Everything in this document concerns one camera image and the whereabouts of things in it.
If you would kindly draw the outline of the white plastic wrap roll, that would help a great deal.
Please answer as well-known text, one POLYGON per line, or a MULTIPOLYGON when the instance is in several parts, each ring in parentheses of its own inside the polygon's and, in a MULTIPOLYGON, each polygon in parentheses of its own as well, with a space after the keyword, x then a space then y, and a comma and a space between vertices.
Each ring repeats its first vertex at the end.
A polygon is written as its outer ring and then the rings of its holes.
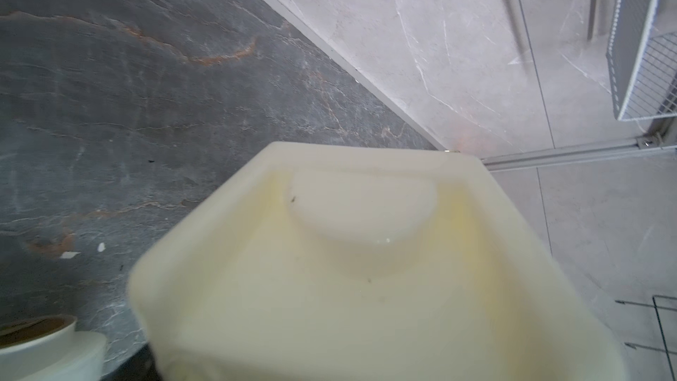
POLYGON ((76 324, 71 315, 49 315, 2 326, 1 379, 101 379, 107 338, 76 324))

